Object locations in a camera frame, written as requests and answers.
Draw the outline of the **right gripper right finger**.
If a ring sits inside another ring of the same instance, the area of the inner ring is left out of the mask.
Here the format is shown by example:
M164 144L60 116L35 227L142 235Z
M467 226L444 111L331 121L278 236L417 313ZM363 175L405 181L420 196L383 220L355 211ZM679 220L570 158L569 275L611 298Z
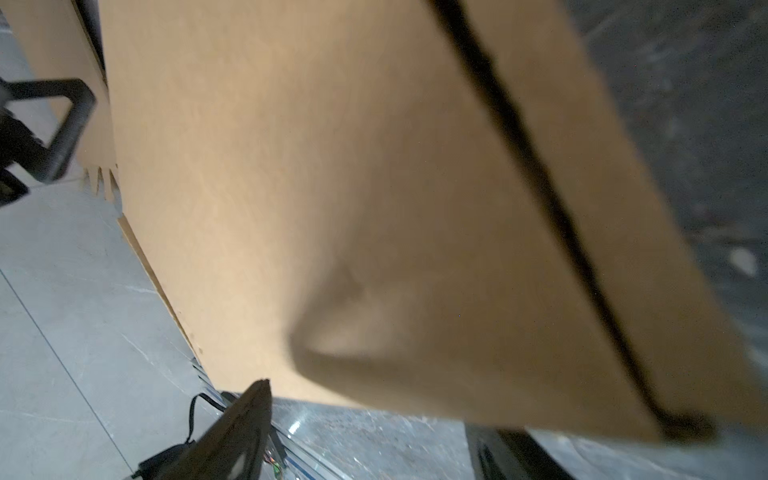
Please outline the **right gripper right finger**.
M574 480L526 431L465 425L477 480Z

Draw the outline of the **brown cardboard box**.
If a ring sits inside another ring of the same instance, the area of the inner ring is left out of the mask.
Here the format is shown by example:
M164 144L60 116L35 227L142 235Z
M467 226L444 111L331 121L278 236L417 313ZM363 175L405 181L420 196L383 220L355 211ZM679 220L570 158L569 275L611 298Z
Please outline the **brown cardboard box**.
M214 384L643 441L767 396L557 1L104 1L123 209Z

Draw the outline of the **brown cardboard sheet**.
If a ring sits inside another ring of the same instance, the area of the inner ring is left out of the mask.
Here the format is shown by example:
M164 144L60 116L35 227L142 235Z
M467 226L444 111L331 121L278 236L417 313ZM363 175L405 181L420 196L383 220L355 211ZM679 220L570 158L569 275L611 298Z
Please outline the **brown cardboard sheet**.
M21 168L39 183L66 175L71 159L88 174L94 194L113 202L119 173L105 72L74 1L3 1L1 11L37 77L16 83L19 101L65 98L48 144L32 144Z

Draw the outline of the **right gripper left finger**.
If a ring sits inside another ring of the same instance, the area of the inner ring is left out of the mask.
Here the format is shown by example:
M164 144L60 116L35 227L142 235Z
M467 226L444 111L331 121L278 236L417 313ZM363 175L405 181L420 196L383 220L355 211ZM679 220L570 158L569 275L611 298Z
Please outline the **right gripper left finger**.
M267 379L254 382L162 479L258 479L272 419Z

